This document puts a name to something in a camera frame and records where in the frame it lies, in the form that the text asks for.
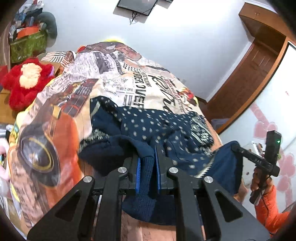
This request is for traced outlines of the orange sleeve forearm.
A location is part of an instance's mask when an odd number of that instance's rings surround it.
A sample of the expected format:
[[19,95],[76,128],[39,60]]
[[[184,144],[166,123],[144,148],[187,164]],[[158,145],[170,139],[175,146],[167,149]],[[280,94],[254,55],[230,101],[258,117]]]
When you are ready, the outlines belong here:
[[276,187],[272,185],[268,193],[263,195],[259,204],[255,206],[257,220],[270,233],[276,233],[285,223],[289,211],[280,213],[276,203]]

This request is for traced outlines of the right hand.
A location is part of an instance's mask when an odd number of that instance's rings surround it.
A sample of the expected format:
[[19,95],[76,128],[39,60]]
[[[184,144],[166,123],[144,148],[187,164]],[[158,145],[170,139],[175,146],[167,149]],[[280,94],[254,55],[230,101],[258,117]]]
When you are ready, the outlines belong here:
[[[258,167],[256,167],[254,169],[254,173],[253,173],[253,178],[252,178],[252,183],[251,183],[251,191],[255,191],[259,189],[259,183],[260,183],[260,178],[262,176],[262,170],[259,169]],[[268,192],[270,192],[270,190],[273,187],[273,179],[271,177],[265,177],[266,179],[266,185],[264,188],[264,194],[267,194]]]

